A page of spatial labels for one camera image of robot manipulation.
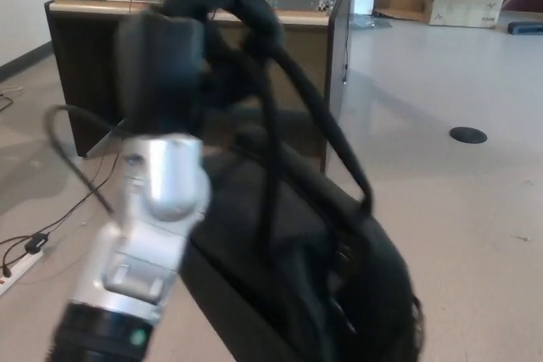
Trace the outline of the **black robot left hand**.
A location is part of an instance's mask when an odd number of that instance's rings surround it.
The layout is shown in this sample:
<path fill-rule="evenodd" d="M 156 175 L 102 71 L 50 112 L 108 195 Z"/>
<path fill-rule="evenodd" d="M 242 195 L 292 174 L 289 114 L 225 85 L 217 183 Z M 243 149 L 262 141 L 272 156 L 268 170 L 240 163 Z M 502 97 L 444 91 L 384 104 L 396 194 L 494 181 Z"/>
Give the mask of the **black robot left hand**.
<path fill-rule="evenodd" d="M 122 22 L 115 59 L 126 130 L 134 135 L 197 134 L 204 110 L 260 99 L 276 125 L 266 57 L 230 47 L 209 18 L 222 9 L 249 28 L 248 41 L 282 37 L 266 0 L 164 0 Z"/>

